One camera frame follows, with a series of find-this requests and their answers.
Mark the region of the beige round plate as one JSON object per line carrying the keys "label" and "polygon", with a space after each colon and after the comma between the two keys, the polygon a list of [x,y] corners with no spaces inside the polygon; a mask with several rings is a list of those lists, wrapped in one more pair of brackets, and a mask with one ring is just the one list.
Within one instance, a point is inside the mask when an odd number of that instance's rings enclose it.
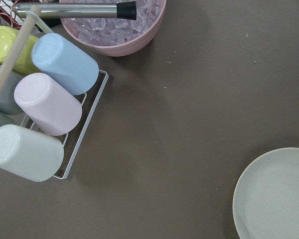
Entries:
{"label": "beige round plate", "polygon": [[252,161],[237,181],[232,209],[241,239],[299,239],[299,148]]}

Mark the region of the white cup rack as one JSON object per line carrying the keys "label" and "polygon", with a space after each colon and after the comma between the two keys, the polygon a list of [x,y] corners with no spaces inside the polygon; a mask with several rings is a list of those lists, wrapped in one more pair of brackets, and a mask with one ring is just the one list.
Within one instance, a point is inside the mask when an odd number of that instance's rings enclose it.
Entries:
{"label": "white cup rack", "polygon": [[[37,16],[36,24],[44,31],[45,35],[49,33],[54,33],[40,18]],[[87,92],[80,95],[73,95],[82,106],[82,116],[79,123],[74,129],[70,132],[61,135],[64,136],[63,147],[64,147],[64,156],[63,161],[54,174],[55,178],[66,179],[76,154],[79,150],[81,142],[84,138],[85,132],[89,126],[90,120],[93,116],[93,113],[96,109],[99,98],[102,94],[104,86],[107,82],[108,74],[99,70],[98,79],[95,85]]]}

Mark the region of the pink bowl with ice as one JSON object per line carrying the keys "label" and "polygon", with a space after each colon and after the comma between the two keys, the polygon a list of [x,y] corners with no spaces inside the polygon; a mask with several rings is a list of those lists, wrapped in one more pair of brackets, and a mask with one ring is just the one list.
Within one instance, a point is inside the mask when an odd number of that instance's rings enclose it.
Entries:
{"label": "pink bowl with ice", "polygon": [[144,48],[162,23],[165,0],[138,0],[137,19],[62,18],[67,33],[99,54],[121,57]]}

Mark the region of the pink cup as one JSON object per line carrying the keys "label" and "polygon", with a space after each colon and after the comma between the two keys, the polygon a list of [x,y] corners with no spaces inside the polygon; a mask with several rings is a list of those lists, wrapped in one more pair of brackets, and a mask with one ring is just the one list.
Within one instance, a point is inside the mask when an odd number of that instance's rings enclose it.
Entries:
{"label": "pink cup", "polygon": [[82,116],[81,103],[44,73],[24,77],[15,87],[14,100],[46,134],[70,132]]}

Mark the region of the steel muddler black tip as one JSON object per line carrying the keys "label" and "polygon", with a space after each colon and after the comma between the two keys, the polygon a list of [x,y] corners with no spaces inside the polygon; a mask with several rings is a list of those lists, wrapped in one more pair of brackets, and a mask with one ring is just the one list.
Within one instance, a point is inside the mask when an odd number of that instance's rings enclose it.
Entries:
{"label": "steel muddler black tip", "polygon": [[12,7],[12,11],[20,18],[33,7],[39,7],[40,18],[119,18],[137,19],[135,1],[121,3],[31,3],[20,2]]}

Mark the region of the blue cup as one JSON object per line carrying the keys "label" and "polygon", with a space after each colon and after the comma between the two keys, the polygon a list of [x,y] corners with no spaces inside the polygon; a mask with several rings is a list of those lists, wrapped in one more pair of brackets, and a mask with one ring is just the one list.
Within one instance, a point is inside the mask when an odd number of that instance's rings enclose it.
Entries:
{"label": "blue cup", "polygon": [[72,95],[89,91],[99,75],[98,63],[57,33],[39,38],[31,52],[33,64]]}

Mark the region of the white cup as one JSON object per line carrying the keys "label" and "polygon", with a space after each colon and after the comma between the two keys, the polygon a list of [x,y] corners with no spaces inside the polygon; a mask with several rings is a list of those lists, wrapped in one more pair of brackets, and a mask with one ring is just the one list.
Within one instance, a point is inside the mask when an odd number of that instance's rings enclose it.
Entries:
{"label": "white cup", "polygon": [[0,168],[33,182],[51,178],[60,168],[63,144],[56,138],[24,127],[0,127]]}

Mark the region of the grey cup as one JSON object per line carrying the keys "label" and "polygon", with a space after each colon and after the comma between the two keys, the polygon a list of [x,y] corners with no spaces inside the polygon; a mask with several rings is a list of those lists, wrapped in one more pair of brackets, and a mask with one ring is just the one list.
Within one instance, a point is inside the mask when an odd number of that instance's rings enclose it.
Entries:
{"label": "grey cup", "polygon": [[23,75],[20,75],[14,71],[8,76],[5,86],[0,93],[0,111],[6,115],[17,115],[22,113],[22,109],[14,100],[14,90],[17,84],[23,79]]}

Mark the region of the yellow cup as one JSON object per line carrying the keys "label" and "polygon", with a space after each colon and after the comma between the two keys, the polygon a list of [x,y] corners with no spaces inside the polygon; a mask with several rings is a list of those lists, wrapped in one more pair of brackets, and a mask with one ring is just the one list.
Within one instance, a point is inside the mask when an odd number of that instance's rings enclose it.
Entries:
{"label": "yellow cup", "polygon": [[[0,64],[3,63],[7,54],[9,53],[19,30],[8,27],[0,26]],[[13,71],[21,75],[29,75],[32,73],[40,72],[40,70],[33,64],[31,59],[32,48],[38,41],[38,37],[30,35],[23,47],[20,56],[14,64]]]}

